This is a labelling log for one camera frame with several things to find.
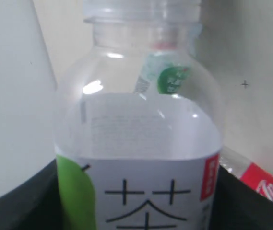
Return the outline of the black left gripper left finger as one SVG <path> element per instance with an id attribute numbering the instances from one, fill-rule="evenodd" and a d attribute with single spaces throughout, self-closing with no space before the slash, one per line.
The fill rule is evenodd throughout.
<path id="1" fill-rule="evenodd" d="M 56 162 L 0 197 L 0 230 L 60 230 L 62 208 Z"/>

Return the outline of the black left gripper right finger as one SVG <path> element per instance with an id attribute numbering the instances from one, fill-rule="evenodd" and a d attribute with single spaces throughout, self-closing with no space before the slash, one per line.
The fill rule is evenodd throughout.
<path id="1" fill-rule="evenodd" d="M 211 230 L 273 230 L 273 202 L 220 166 Z"/>

